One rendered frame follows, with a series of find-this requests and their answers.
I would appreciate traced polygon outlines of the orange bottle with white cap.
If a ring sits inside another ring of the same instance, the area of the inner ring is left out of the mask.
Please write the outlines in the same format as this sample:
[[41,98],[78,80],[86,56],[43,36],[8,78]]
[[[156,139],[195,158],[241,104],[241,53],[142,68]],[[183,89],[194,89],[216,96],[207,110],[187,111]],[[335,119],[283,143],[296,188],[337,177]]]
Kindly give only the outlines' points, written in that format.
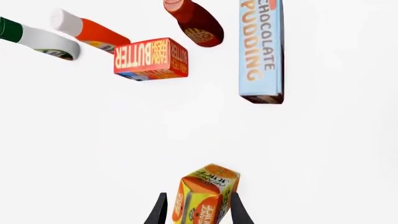
[[54,9],[50,16],[50,24],[57,31],[110,54],[114,53],[115,47],[131,42],[127,37],[101,24],[80,18],[63,9]]

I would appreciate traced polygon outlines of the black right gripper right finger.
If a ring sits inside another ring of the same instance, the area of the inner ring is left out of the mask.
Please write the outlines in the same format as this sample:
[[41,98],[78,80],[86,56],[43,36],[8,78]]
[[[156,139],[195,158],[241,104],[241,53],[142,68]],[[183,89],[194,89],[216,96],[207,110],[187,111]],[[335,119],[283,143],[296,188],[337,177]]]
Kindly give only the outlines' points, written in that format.
[[254,224],[237,192],[231,194],[231,216],[233,224]]

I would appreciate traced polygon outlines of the white bottle with green cap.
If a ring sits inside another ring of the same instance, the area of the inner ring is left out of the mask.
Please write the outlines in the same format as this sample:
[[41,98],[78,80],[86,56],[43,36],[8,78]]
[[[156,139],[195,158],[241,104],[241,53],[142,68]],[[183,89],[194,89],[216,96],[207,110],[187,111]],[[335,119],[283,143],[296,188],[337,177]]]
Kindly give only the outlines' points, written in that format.
[[3,17],[0,17],[0,39],[64,60],[73,61],[80,55],[80,46],[74,40]]

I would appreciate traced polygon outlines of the red butter box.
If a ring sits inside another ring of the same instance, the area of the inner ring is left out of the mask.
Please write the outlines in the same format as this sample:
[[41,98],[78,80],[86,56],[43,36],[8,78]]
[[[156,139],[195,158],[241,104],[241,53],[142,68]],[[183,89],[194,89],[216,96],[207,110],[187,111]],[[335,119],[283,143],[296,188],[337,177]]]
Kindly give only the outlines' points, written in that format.
[[135,81],[185,78],[188,51],[169,37],[117,46],[114,74]]

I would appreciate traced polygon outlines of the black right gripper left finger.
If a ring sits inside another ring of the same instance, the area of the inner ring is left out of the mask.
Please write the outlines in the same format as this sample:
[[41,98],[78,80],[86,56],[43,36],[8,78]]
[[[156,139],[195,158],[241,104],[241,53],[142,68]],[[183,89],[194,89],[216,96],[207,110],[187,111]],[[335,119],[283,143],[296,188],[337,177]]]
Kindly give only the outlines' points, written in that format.
[[165,224],[167,218],[167,194],[162,192],[144,224]]

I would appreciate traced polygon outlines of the dark red sauce bottle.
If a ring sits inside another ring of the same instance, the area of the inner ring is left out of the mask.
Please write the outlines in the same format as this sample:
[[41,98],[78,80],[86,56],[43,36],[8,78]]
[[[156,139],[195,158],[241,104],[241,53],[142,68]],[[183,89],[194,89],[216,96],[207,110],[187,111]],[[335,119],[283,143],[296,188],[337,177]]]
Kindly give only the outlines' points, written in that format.
[[192,0],[163,0],[164,9],[171,14],[195,44],[214,47],[223,42],[224,30],[206,9]]

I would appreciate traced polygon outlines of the orange juice carton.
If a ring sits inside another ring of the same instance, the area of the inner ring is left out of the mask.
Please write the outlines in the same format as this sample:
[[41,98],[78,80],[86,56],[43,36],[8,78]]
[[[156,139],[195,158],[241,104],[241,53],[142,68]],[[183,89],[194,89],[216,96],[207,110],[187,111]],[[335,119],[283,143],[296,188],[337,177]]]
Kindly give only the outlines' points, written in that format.
[[240,173],[208,164],[181,178],[172,220],[174,224],[219,224],[231,206]]

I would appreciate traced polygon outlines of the blue chocolate pudding box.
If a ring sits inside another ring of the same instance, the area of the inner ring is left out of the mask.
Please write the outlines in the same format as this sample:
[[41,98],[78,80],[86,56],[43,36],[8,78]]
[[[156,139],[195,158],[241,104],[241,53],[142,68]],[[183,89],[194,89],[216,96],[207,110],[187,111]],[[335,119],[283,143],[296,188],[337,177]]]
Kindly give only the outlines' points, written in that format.
[[254,104],[284,100],[282,0],[239,1],[239,95]]

